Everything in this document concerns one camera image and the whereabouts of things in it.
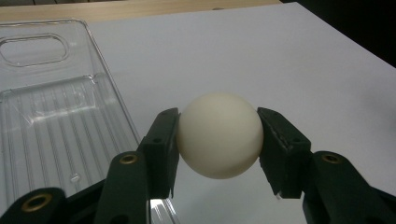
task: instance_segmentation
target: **plastic container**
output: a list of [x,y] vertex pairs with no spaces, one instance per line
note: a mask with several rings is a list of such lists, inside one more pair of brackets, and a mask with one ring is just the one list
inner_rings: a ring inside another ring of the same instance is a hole
[[[111,159],[139,142],[77,20],[0,24],[0,131],[0,215],[33,189],[60,187],[70,196],[99,182]],[[163,210],[153,220],[176,218],[168,201],[152,204]]]

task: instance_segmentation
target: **white table surface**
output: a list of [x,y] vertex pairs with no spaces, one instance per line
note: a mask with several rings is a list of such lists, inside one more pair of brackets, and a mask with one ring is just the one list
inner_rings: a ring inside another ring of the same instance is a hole
[[[396,69],[298,4],[91,22],[140,136],[156,115],[212,91],[274,109],[312,142],[349,158],[396,195]],[[181,159],[172,203],[181,223],[305,223],[256,162],[212,180]]]

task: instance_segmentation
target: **brass screw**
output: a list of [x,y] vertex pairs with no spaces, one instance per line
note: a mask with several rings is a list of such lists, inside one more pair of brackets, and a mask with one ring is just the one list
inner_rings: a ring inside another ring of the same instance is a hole
[[338,157],[334,154],[324,154],[324,155],[322,155],[322,159],[324,161],[332,163],[332,164],[339,164],[339,163],[343,162],[343,160],[340,157]]
[[125,155],[120,159],[121,164],[132,164],[137,161],[136,155]]
[[34,212],[40,210],[46,206],[52,200],[52,195],[48,193],[41,193],[33,196],[27,200],[23,205],[21,210],[23,212]]

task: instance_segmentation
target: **ping pong ball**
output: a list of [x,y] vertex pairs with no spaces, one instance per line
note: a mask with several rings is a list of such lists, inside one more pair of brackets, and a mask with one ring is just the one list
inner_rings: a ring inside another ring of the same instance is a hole
[[200,175],[215,179],[244,173],[262,150],[262,122],[243,98],[209,93],[181,113],[177,146],[183,160]]

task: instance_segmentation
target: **handle cutout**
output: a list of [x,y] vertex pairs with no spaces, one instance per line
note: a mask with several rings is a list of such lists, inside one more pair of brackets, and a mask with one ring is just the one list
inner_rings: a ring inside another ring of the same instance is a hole
[[68,46],[53,34],[6,37],[0,39],[0,56],[14,67],[58,63],[67,58]]

